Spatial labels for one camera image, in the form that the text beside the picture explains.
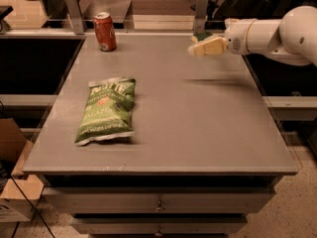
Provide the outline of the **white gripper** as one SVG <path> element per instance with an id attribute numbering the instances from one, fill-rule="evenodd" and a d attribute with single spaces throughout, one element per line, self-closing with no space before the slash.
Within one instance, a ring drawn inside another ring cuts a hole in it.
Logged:
<path id="1" fill-rule="evenodd" d="M 188 48 L 192 56 L 220 55 L 228 49 L 235 55 L 249 55 L 248 32 L 255 19 L 234 19 L 225 20 L 225 39 L 217 37 L 197 42 Z"/>

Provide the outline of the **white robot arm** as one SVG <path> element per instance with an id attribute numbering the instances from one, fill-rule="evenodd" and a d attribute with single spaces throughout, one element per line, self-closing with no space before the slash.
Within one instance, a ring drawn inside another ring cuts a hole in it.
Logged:
<path id="1" fill-rule="evenodd" d="M 192 56 L 258 54 L 290 65 L 317 65 L 317 9 L 299 6 L 282 19 L 225 20 L 224 36 L 196 41 L 188 48 Z"/>

